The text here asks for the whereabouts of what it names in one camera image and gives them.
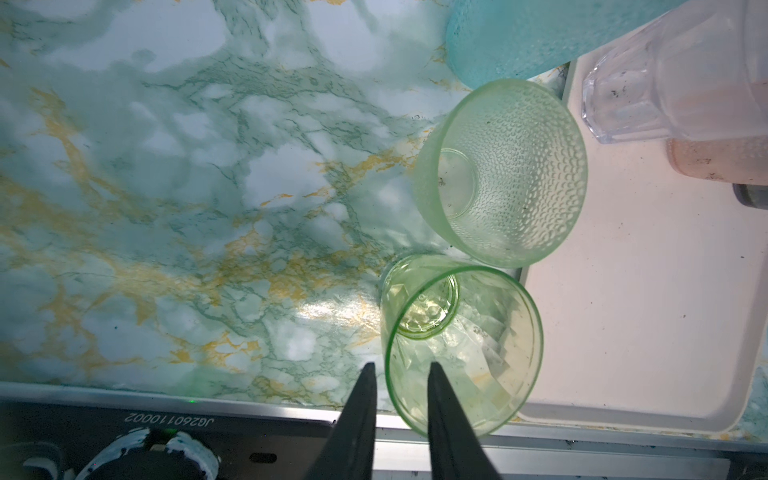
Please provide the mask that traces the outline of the pale green plastic cup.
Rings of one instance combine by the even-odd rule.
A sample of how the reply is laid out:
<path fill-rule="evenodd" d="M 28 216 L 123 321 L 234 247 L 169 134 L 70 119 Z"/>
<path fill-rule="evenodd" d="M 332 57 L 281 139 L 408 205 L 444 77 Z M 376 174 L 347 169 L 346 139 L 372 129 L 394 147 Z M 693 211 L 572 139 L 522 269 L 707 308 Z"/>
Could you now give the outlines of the pale green plastic cup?
<path fill-rule="evenodd" d="M 414 203 L 450 245 L 499 268 L 532 265 L 582 210 L 587 151 L 572 114 L 530 81 L 492 81 L 429 134 L 413 164 Z"/>

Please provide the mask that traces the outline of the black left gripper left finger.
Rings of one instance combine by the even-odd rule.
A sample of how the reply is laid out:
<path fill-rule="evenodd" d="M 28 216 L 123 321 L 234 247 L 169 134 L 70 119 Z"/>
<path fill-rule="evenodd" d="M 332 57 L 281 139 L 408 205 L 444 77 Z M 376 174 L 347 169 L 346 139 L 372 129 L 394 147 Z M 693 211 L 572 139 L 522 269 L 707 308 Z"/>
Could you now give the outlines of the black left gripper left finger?
<path fill-rule="evenodd" d="M 375 364 L 361 370 L 320 455 L 305 479 L 371 479 L 373 472 L 377 381 Z"/>

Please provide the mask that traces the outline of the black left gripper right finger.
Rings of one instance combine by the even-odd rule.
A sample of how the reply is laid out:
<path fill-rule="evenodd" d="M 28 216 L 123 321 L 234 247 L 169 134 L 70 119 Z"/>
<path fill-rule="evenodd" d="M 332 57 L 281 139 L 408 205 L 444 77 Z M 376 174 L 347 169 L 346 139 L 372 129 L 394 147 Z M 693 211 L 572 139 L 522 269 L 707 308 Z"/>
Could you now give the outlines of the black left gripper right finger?
<path fill-rule="evenodd" d="M 428 375 L 428 440 L 433 479 L 500 479 L 438 362 Z"/>

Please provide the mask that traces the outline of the bright green plastic cup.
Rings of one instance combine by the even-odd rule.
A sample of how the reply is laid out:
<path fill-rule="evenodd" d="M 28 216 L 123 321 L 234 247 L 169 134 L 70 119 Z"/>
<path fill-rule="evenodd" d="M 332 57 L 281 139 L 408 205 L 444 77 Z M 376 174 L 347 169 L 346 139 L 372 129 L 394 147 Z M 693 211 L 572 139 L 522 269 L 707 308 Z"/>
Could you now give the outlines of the bright green plastic cup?
<path fill-rule="evenodd" d="M 443 368 L 474 432 L 489 434 L 530 396 L 543 326 L 523 285 L 491 267 L 439 254 L 393 262 L 379 286 L 387 391 L 415 432 L 428 430 L 428 375 Z"/>

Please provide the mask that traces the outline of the large clear plastic cup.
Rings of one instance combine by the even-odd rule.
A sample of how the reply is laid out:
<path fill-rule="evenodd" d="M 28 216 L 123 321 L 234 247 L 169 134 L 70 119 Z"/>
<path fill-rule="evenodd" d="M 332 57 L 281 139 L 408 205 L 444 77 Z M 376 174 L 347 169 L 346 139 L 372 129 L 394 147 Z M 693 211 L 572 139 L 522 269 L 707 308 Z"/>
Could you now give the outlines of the large clear plastic cup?
<path fill-rule="evenodd" d="M 620 39 L 585 77 L 602 144 L 767 133 L 767 4 L 688 1 Z"/>

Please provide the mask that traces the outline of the dark grey plastic cup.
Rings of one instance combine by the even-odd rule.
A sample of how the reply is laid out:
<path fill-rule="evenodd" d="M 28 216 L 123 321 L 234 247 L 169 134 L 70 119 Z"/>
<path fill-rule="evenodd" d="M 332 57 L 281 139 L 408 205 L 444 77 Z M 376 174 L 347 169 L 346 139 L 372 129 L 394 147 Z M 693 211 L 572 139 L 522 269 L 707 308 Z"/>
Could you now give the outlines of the dark grey plastic cup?
<path fill-rule="evenodd" d="M 768 209 L 767 186 L 733 184 L 733 192 L 743 206 L 761 210 Z"/>

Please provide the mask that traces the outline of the pink textured plastic cup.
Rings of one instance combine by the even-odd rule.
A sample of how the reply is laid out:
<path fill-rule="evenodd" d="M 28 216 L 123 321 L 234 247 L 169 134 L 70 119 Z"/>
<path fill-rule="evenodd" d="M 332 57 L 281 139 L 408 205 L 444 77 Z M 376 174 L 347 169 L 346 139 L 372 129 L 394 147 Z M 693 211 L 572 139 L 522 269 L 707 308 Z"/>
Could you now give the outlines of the pink textured plastic cup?
<path fill-rule="evenodd" d="M 759 135 L 688 141 L 668 140 L 669 164 L 678 173 L 732 184 L 767 185 L 767 127 Z"/>

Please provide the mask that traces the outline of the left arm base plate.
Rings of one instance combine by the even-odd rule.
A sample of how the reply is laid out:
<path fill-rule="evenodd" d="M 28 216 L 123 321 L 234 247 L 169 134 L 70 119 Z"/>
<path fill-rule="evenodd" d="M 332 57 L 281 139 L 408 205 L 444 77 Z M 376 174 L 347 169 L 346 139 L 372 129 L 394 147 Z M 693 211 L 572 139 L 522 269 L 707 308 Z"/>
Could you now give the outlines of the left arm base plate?
<path fill-rule="evenodd" d="M 4 479 L 301 479 L 323 422 L 5 401 Z"/>

